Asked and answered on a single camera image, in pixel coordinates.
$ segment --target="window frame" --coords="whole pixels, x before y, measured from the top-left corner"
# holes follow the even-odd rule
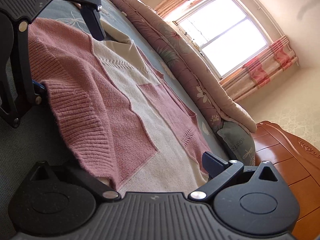
[[[197,6],[195,6],[194,8],[192,8],[190,11],[188,11],[185,15],[183,15],[182,17],[180,17],[179,19],[177,19],[175,21],[175,25],[177,25],[177,27],[186,35],[186,31],[180,26],[180,22],[185,20],[186,18],[190,17],[192,14],[196,13],[198,10],[200,10],[201,8],[207,6],[209,3],[213,2],[215,0],[204,0],[202,3],[198,4]],[[219,79],[223,79],[224,77],[228,76],[229,74],[231,74],[233,71],[235,71],[236,69],[240,68],[244,63],[246,63],[248,60],[250,60],[251,58],[253,58],[255,55],[257,55],[258,53],[260,53],[261,51],[263,51],[265,48],[267,48],[270,44],[270,38],[266,35],[265,31],[261,28],[261,26],[259,25],[259,23],[257,22],[256,19],[254,19],[252,17],[252,15],[237,1],[237,0],[232,0],[237,6],[238,8],[240,8],[240,10],[245,14],[245,18],[242,19],[241,21],[239,21],[238,23],[234,24],[232,27],[228,28],[227,30],[225,30],[223,33],[217,35],[216,37],[214,37],[212,40],[208,41],[207,43],[198,46],[196,44],[195,41],[190,40],[191,43],[194,45],[194,47],[199,51],[200,55],[204,58],[205,62],[207,63],[207,65],[209,66],[209,68],[211,69],[212,72],[214,72]],[[221,37],[223,34],[225,34],[226,32],[228,32],[229,30],[231,30],[232,28],[234,28],[235,26],[239,25],[241,22],[245,21],[245,20],[250,20],[255,27],[259,30],[260,34],[263,36],[263,38],[266,41],[266,45],[264,47],[262,47],[260,50],[258,50],[257,52],[255,52],[254,54],[250,55],[247,59],[245,59],[244,61],[242,61],[240,64],[238,64],[237,66],[235,66],[234,68],[232,68],[231,70],[229,70],[227,73],[225,73],[224,75],[220,75],[220,73],[217,71],[217,69],[215,68],[215,66],[212,64],[212,62],[209,60],[209,58],[205,55],[205,53],[202,51],[203,48],[205,48],[206,46],[208,46],[210,43],[212,43],[213,41],[215,41],[216,39],[218,39],[219,37]]]

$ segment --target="pillow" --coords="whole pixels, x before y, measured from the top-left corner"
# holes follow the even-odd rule
[[[234,122],[224,122],[217,132],[231,159],[241,161],[245,166],[255,165],[256,148],[251,135]]]

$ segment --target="black mechanical arm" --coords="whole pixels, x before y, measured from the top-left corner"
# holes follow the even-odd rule
[[[211,179],[191,192],[124,198],[73,163],[38,162],[9,204],[17,235],[36,239],[294,239],[300,208],[271,162],[202,162]]]
[[[21,117],[45,99],[45,87],[31,78],[28,26],[52,0],[0,0],[0,117],[17,128]],[[66,0],[81,5],[81,15],[93,38],[106,34],[100,24],[101,0]],[[10,59],[17,97],[14,98],[6,64]]]

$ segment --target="gray bedsheet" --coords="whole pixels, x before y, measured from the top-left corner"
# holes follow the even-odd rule
[[[197,114],[199,127],[211,151],[227,159],[199,109],[161,57],[109,0],[103,0],[102,5],[101,17],[133,39],[152,65],[164,73],[166,82],[174,92]],[[89,33],[79,10],[69,2],[54,0],[40,17],[55,19]],[[11,128],[0,119],[0,239],[9,239],[15,233],[7,214],[8,203],[34,163],[39,160],[47,160],[50,165],[60,165],[69,158],[73,156],[61,139],[48,106],[33,107],[22,118],[21,125],[17,129]]]

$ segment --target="folded quilt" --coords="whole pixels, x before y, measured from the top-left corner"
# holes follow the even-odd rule
[[[209,147],[196,115],[129,37],[102,24],[117,42],[49,19],[29,29],[32,76],[48,90],[65,143],[85,170],[121,193],[203,185],[201,154]]]
[[[199,108],[214,132],[225,121],[240,125],[248,134],[257,126],[249,114],[235,103],[195,50],[149,6],[139,0],[111,0],[126,13]]]

